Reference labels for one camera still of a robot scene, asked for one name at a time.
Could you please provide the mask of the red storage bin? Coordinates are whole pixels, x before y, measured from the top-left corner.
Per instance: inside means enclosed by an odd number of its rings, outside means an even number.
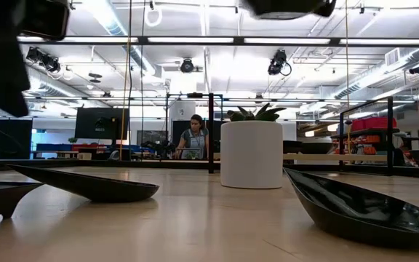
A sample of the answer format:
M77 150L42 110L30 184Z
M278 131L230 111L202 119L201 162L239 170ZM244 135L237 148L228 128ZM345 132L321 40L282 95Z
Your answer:
M105 151L108 147L104 144L73 144L72 151Z
M387 116L373 116L363 119L355 119L352 121L351 131L360 130L387 130L388 129L388 117Z

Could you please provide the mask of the black wall monitor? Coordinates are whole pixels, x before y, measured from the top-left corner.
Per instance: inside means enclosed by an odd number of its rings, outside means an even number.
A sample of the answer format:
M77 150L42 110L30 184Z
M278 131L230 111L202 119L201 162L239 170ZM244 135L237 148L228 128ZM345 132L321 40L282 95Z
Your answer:
M129 110L125 108L79 108L74 137L78 139L125 140Z

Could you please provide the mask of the wooden shelf with black frame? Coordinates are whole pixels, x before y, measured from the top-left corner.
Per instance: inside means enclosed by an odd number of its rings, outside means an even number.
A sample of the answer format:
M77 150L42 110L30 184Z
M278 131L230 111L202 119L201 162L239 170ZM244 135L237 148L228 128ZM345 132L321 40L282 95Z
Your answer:
M209 174L214 174L215 170L217 169L218 165L220 164L220 153L215 153L214 152L214 122L215 122L215 118L214 118L214 104L215 104L215 100L220 100L220 112L221 112L221 118L220 121L223 122L224 118L223 118L223 113L224 113L224 107L223 104L224 102L256 102L256 103L261 103L261 102L277 102L277 99L264 99L264 98L224 98L222 94L214 94L214 93L197 93L197 92L193 92L193 93L188 93L188 94L171 94L171 93L167 93L166 97L165 97L165 106L164 106L164 110L165 110L165 133L167 138L169 138L169 130L168 130L168 125L170 122L170 118L169 118L169 109L171 107L171 105L169 104L169 99L172 98L173 102L178 102L179 100L183 100L184 98L187 98L189 101L197 101L197 100L202 100L203 102L207 101L208 102L208 107L209 107L209 140L210 140L210 145L209 145L209 159L207 160L192 160L191 162L195 162L195 169L197 167L202 167L203 169L206 169L208 171ZM357 161L371 161L371 162L387 162L387 167L388 168L392 168L393 165L393 160L392 160L392 149L391 149L391 145L388 145L388 149L387 149L387 153L388 155L359 155L359 154L344 154L344 149L342 148L343 146L343 138L342 138L342 134L340 134L340 142L339 145L341 146L340 148L340 153L339 154L330 154L330 155L321 155L321 154L294 154L294 153L288 153L288 154L283 154L283 162L285 160L288 161L294 161L294 160L306 160L306 161L334 161L337 162L340 166L340 168L343 166L344 162L357 162Z

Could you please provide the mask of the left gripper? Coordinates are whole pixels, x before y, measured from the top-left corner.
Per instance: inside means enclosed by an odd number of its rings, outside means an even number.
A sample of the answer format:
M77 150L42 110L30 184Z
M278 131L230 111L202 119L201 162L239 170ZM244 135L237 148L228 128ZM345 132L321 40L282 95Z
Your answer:
M25 0L21 31L42 39L64 39L70 16L69 0ZM30 88L16 35L0 42L0 108L13 116L27 116L23 91Z

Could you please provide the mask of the blue storage bin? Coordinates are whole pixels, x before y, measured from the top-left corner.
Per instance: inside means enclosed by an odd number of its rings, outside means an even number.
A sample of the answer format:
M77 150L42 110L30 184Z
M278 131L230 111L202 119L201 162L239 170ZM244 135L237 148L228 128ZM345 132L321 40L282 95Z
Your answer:
M53 144L53 143L38 143L36 145L37 151L71 151L71 144Z

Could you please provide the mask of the white cylindrical plant pot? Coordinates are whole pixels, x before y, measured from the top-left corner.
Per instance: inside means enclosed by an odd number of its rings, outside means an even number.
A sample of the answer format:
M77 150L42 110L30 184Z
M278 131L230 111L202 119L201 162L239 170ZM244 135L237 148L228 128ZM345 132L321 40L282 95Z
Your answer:
M220 183L231 188L283 185L283 134L276 122L240 121L221 126Z

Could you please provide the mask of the green succulent plant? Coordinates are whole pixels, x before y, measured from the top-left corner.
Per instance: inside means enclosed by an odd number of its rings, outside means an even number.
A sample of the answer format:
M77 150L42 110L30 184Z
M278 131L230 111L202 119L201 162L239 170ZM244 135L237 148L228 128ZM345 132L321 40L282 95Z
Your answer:
M270 103L265 104L255 113L247 111L242 107L238 107L238 111L227 111L227 116L232 122L241 121L264 121L264 122L275 122L279 117L279 112L284 111L286 108L271 107Z

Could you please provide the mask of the black teardrop mini plate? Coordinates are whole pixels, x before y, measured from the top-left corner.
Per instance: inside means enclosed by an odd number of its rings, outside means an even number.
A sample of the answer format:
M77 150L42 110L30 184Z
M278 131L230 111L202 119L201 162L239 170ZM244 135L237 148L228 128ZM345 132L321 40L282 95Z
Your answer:
M92 202L138 202L151 198L159 190L158 185L151 183L101 178L16 164L7 164L7 166L29 178L85 197Z
M316 227L379 247L419 249L419 207L351 184L284 169Z

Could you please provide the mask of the black partition panel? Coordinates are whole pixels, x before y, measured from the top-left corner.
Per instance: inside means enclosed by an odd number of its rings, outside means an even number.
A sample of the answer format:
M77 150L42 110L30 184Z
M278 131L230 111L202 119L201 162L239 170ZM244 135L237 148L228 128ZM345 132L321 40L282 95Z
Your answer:
M32 120L0 119L0 157L30 159Z

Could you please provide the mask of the black aluminium rig frame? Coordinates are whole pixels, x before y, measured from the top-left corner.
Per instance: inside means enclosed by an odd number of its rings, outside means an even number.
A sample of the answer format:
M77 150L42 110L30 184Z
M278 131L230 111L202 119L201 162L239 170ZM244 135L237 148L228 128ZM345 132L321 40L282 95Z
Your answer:
M67 36L59 41L18 36L19 44L123 46L297 46L297 47L419 47L419 38L319 38L267 36Z

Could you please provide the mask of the person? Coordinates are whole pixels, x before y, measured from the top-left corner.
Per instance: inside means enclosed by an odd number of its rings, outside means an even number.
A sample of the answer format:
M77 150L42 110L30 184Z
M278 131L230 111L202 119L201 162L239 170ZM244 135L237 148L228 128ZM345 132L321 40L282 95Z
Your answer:
M204 126L202 117L194 114L190 119L190 127L181 134L173 156L178 159L176 151L179 148L200 148L201 159L206 159L209 154L208 146L209 130Z

